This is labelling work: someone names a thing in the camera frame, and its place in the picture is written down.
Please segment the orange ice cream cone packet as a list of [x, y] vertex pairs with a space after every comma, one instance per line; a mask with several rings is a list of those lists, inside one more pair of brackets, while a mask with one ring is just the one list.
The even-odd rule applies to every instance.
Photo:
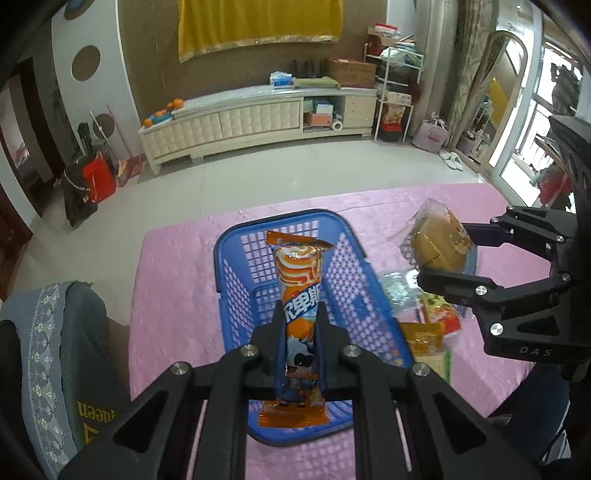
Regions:
[[283, 378], [276, 399], [263, 403], [257, 423], [262, 428], [296, 429], [329, 422], [318, 387], [315, 319], [321, 303], [322, 264], [332, 244], [310, 236], [269, 231], [280, 286], [286, 334]]

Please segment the green cracker packet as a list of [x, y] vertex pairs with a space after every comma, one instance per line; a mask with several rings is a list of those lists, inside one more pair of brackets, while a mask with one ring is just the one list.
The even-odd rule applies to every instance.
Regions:
[[451, 383], [452, 355], [450, 350], [439, 351], [427, 355], [419, 355], [416, 357], [416, 360], [418, 362], [427, 364], [448, 384]]

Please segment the yellow orange snack packet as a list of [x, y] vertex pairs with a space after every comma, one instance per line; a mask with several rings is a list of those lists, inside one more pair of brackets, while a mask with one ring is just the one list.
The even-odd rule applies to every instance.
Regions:
[[435, 354], [441, 350], [446, 332], [443, 322], [404, 322], [400, 324], [400, 328], [415, 357]]

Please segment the brown cake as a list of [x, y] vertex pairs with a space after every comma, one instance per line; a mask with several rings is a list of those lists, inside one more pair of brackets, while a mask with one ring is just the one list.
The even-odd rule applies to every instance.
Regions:
[[442, 202], [427, 199], [389, 241], [418, 270], [474, 272], [477, 247], [465, 226]]

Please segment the red spicy snack packet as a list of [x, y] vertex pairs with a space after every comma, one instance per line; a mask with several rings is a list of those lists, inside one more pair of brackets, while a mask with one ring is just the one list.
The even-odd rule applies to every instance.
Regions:
[[461, 330], [460, 316], [443, 296], [423, 292], [419, 297], [419, 302], [425, 321], [427, 323], [441, 323], [445, 327], [445, 336]]

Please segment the blue plastic basket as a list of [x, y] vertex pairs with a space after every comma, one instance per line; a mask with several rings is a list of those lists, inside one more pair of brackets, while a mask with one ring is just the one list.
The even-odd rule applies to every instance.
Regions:
[[214, 246], [225, 350], [249, 342], [283, 304], [286, 368], [315, 372], [312, 348], [318, 306], [329, 323], [383, 362], [408, 368], [414, 356], [353, 229], [335, 212], [305, 210], [242, 223]]

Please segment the pink white gift bag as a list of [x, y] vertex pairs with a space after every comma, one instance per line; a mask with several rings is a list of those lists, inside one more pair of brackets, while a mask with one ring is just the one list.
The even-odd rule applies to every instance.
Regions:
[[435, 113], [424, 120], [414, 137], [412, 144], [424, 151], [437, 154], [440, 152], [449, 137], [449, 130], [446, 122]]

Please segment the grey embroidered chair cushion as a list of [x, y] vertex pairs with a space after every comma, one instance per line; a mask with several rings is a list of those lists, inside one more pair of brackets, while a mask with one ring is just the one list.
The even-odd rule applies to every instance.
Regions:
[[129, 403], [109, 318], [88, 283], [14, 293], [1, 306], [1, 476], [55, 479]]

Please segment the black bag on floor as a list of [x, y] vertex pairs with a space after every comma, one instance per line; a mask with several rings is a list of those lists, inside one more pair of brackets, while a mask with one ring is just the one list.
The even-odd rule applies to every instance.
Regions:
[[64, 169], [61, 177], [66, 219], [72, 228], [91, 215], [98, 205], [90, 200], [90, 187], [83, 175], [83, 168], [92, 160], [90, 155], [78, 155]]

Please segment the red shopping bag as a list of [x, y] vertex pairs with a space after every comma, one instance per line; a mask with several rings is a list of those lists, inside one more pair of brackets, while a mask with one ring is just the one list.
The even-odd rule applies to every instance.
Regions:
[[115, 193], [115, 179], [100, 152], [83, 167], [82, 174], [88, 185], [88, 198], [91, 203], [99, 204]]

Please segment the cream tv cabinet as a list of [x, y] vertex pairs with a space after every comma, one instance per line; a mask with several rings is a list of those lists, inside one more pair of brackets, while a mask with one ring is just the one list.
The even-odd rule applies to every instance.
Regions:
[[190, 99], [139, 132], [152, 172], [206, 156], [298, 140], [372, 134], [377, 91], [368, 88], [246, 87]]

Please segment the oranges on blue plate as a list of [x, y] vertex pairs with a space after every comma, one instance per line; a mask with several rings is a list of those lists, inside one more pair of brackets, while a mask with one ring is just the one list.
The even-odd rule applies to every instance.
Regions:
[[184, 101], [180, 98], [173, 99], [164, 109], [158, 110], [142, 121], [144, 128], [152, 127], [156, 124], [162, 123], [172, 117], [175, 110], [182, 108]]

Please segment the green folded cloth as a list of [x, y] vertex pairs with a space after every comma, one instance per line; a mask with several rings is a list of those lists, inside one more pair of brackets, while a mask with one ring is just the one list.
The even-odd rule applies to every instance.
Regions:
[[310, 77], [310, 78], [294, 78], [294, 88], [296, 89], [310, 89], [310, 88], [324, 88], [324, 89], [339, 89], [341, 84], [331, 77]]

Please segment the blue tissue pack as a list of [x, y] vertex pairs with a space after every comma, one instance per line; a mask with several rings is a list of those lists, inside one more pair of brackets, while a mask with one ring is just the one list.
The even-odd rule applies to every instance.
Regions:
[[270, 86], [274, 89], [288, 89], [294, 86], [294, 76], [283, 71], [270, 73]]

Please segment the yellow hanging cloth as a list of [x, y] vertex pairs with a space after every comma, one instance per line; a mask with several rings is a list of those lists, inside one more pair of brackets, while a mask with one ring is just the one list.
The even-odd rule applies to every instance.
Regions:
[[225, 50], [281, 44], [337, 42], [342, 1], [179, 1], [178, 59]]

